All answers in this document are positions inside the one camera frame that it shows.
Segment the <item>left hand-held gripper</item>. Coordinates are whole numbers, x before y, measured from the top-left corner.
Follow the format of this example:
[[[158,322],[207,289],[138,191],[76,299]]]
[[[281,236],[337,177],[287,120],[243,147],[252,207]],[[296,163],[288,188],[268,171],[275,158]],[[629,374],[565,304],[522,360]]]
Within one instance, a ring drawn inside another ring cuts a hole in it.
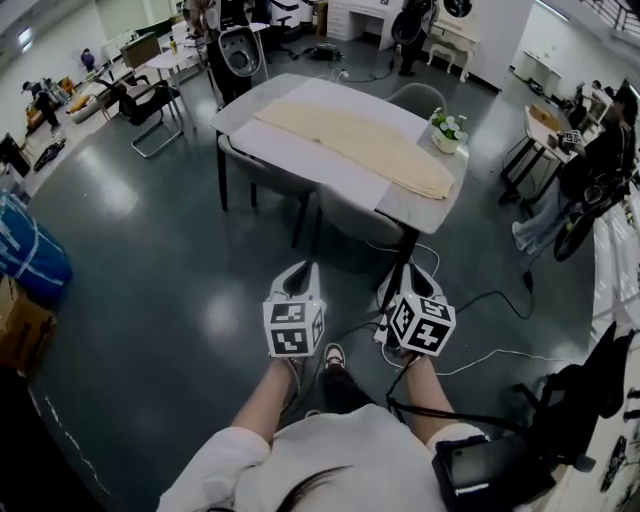
[[[313,356],[325,332],[325,313],[318,264],[306,260],[286,269],[274,279],[263,302],[269,355]]]

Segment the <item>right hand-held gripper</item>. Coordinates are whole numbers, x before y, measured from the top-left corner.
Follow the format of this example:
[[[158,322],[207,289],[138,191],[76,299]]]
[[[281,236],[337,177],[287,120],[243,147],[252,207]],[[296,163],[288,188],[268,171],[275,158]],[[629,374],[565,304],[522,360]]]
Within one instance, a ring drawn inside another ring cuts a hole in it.
[[[376,341],[436,357],[455,327],[455,309],[440,285],[423,268],[405,264],[399,290],[379,321]]]

